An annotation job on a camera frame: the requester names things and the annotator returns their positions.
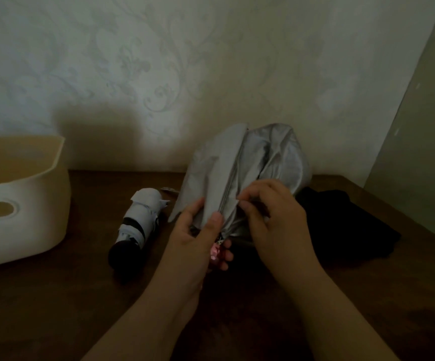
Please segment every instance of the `left hand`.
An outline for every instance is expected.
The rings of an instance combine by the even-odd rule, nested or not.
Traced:
[[[202,206],[204,198],[192,203],[180,214],[148,286],[148,291],[153,293],[149,299],[164,297],[172,302],[172,308],[176,310],[173,322],[179,328],[184,328],[197,309],[202,282],[209,266],[210,250],[224,224],[223,216],[215,212],[199,235],[192,237],[190,226]],[[231,241],[227,239],[224,247],[230,246]],[[232,261],[233,257],[226,249],[223,256],[225,261],[218,267],[227,270],[226,261]]]

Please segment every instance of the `dark wooden surface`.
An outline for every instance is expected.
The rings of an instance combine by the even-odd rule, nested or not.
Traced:
[[[142,293],[172,230],[162,225],[138,276],[116,278],[107,251],[130,197],[143,187],[178,189],[183,177],[71,172],[73,201],[64,241],[46,253],[0,265],[0,360],[81,358]],[[316,176],[312,187],[347,191],[401,232],[389,258],[326,270],[402,360],[435,359],[435,235],[343,177]],[[206,278],[196,316],[173,358],[312,359],[286,293],[252,250],[235,252],[229,271]]]

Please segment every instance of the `wall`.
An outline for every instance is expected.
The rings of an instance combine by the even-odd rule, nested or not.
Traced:
[[[435,233],[435,28],[365,189]]]
[[[0,0],[0,134],[185,170],[229,124],[284,122],[362,185],[434,22],[435,0]]]

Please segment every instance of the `patterned wallpaper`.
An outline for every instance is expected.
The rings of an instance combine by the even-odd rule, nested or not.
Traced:
[[[0,0],[0,134],[185,170],[234,122],[284,122],[363,184],[434,22],[435,0]]]

